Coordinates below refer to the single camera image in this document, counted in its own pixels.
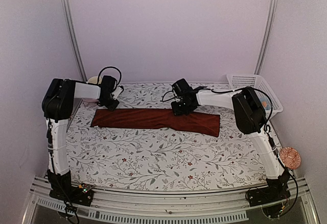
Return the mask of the left aluminium frame post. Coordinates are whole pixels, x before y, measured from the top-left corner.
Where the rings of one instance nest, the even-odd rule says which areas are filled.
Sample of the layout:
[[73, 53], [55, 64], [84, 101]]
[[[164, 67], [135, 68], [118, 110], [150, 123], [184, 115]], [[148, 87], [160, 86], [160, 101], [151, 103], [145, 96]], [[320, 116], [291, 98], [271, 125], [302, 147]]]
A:
[[79, 46], [78, 46], [78, 41], [77, 41], [76, 32], [75, 32], [75, 28], [74, 28], [73, 16], [72, 16], [69, 0], [61, 0], [61, 2], [62, 2], [63, 13], [64, 13], [66, 25], [67, 25], [68, 35], [69, 35], [70, 42], [72, 45], [75, 60], [77, 63], [77, 69], [78, 69], [78, 72], [80, 74], [82, 81], [87, 81], [87, 75], [86, 75], [86, 71], [85, 71], [85, 68], [84, 68], [84, 65], [82, 62], [82, 58], [81, 58], [81, 54], [80, 54], [80, 50], [79, 50]]

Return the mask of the pink object at right edge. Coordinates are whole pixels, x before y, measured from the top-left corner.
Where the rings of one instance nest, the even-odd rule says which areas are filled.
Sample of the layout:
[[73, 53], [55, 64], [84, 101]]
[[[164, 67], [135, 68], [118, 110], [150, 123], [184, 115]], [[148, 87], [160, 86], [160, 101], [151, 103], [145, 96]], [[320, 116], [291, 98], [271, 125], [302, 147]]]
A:
[[299, 152], [292, 147], [283, 147], [279, 153], [281, 161], [289, 169], [298, 169], [301, 165]]

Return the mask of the cream ribbed mug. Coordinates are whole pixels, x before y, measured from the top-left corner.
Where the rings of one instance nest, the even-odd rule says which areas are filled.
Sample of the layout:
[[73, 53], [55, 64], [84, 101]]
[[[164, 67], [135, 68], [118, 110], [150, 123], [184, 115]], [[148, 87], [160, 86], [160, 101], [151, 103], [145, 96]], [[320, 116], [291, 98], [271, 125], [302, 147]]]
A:
[[98, 77], [98, 76], [95, 76], [95, 77], [91, 77], [87, 80], [87, 83], [88, 84], [95, 84], [95, 85], [99, 85], [101, 84], [102, 82], [102, 77]]

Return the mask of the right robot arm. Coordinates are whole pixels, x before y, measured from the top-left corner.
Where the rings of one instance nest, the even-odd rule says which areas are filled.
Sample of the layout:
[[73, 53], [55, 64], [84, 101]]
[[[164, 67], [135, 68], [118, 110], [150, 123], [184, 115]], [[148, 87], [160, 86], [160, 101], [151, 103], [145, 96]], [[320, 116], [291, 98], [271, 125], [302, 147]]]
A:
[[266, 112], [258, 96], [261, 94], [272, 103], [267, 93], [250, 86], [223, 91], [215, 91], [205, 86], [192, 88], [185, 79], [176, 81], [172, 85], [172, 91], [176, 101], [171, 103], [171, 107], [176, 116], [188, 115], [200, 106], [233, 110], [238, 130], [248, 136], [263, 163], [268, 184], [264, 197], [274, 202], [283, 195], [290, 175], [270, 136], [268, 121], [272, 113]]

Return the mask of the right aluminium frame post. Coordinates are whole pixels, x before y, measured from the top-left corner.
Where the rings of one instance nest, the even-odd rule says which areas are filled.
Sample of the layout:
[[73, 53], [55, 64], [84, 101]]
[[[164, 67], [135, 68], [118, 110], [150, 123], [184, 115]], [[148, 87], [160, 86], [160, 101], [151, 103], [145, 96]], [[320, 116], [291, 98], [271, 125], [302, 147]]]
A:
[[267, 21], [266, 21], [264, 34], [263, 34], [263, 40], [261, 43], [258, 60], [257, 60], [255, 70], [254, 70], [254, 74], [256, 74], [256, 75], [260, 75], [260, 73], [263, 69], [263, 66], [264, 66], [265, 56], [266, 56], [266, 52], [268, 49], [268, 44], [269, 44], [269, 39], [270, 39], [272, 27], [273, 27], [274, 17], [276, 14], [277, 3], [278, 3], [278, 0], [270, 0], [269, 1], [268, 15], [267, 15]]

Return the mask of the pink saucer plate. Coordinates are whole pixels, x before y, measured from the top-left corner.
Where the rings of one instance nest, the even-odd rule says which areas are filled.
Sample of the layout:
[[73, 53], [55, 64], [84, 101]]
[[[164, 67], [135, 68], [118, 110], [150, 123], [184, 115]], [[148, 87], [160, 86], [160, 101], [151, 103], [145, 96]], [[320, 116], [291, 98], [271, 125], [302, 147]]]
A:
[[87, 103], [98, 103], [99, 100], [98, 99], [83, 99], [84, 102], [87, 102]]

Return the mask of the white plastic basket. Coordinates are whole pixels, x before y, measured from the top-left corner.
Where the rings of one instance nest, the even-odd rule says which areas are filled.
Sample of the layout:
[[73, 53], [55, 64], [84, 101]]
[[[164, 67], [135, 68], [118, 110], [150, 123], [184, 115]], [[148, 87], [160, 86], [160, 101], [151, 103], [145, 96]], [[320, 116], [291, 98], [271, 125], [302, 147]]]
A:
[[[262, 76], [256, 74], [227, 74], [226, 77], [231, 89], [250, 86], [266, 93], [271, 99], [271, 109], [266, 111], [267, 116], [272, 111], [270, 118], [283, 111], [283, 106], [277, 98], [275, 92]], [[256, 94], [259, 98], [262, 96], [266, 97], [264, 94], [257, 91]]]

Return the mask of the aluminium frame post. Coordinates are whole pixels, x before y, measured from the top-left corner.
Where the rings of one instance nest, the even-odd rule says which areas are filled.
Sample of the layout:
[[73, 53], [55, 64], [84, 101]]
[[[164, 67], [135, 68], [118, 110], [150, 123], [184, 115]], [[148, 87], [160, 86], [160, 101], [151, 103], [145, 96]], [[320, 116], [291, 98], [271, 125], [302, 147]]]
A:
[[81, 58], [81, 54], [80, 54], [80, 50], [79, 50], [79, 46], [78, 46], [78, 41], [77, 41], [76, 32], [75, 32], [75, 28], [74, 28], [73, 16], [72, 16], [69, 0], [61, 0], [61, 2], [62, 2], [63, 13], [64, 13], [66, 25], [67, 25], [68, 35], [69, 35], [70, 42], [72, 45], [75, 60], [77, 63], [77, 69], [78, 69], [78, 72], [80, 74], [82, 81], [87, 81], [87, 75], [86, 75], [86, 71], [85, 71], [85, 68], [84, 68], [84, 65], [82, 62], [82, 58]]
[[258, 60], [257, 60], [255, 70], [254, 70], [254, 74], [256, 74], [256, 75], [260, 75], [260, 73], [263, 69], [263, 66], [264, 66], [265, 56], [266, 56], [266, 52], [268, 49], [268, 44], [269, 44], [269, 39], [270, 39], [272, 27], [273, 27], [274, 17], [276, 14], [277, 3], [278, 3], [278, 0], [270, 0], [269, 1], [268, 15], [267, 15], [267, 21], [266, 21], [264, 34], [263, 34], [263, 40], [261, 43]]

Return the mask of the dark red towel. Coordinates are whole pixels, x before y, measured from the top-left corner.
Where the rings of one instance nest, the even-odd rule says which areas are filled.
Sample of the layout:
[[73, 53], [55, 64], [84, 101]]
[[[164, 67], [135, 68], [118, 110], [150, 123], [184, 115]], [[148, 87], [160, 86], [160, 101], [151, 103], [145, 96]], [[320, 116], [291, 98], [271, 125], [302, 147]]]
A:
[[193, 112], [174, 115], [171, 109], [98, 109], [91, 122], [92, 127], [121, 129], [162, 129], [193, 132], [218, 137], [220, 116]]

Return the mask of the front aluminium rail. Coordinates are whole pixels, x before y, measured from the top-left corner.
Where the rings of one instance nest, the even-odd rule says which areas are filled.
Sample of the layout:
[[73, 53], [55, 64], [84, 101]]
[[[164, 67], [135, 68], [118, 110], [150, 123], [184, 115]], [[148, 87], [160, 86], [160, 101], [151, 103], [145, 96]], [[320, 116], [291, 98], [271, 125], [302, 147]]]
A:
[[151, 192], [99, 187], [90, 206], [65, 204], [49, 195], [50, 184], [35, 177], [23, 223], [320, 223], [304, 178], [288, 183], [291, 197], [281, 217], [272, 212], [281, 201], [251, 206], [248, 187], [194, 192]]

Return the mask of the blue patterned towel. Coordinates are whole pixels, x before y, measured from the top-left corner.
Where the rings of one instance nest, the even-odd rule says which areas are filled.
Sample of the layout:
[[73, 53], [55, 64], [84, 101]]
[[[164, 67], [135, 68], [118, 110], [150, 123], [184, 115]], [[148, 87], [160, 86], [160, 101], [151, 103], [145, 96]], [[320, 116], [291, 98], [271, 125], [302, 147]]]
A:
[[271, 103], [270, 103], [270, 101], [269, 101], [269, 99], [268, 99], [267, 97], [263, 97], [263, 96], [262, 96], [262, 97], [259, 98], [259, 100], [260, 100], [260, 102], [261, 102], [263, 108], [264, 108], [266, 111], [268, 111], [268, 110], [271, 109]]

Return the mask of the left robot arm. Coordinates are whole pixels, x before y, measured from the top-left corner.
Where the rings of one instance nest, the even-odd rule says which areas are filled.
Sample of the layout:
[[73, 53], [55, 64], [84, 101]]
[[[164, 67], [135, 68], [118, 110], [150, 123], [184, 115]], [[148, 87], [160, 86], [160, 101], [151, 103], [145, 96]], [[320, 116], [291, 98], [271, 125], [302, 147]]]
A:
[[64, 200], [76, 196], [71, 185], [71, 172], [66, 152], [66, 132], [73, 113], [75, 99], [95, 100], [100, 107], [113, 111], [119, 104], [118, 96], [124, 91], [112, 76], [103, 76], [101, 83], [92, 84], [71, 79], [52, 80], [42, 101], [48, 140], [48, 179], [52, 189]]

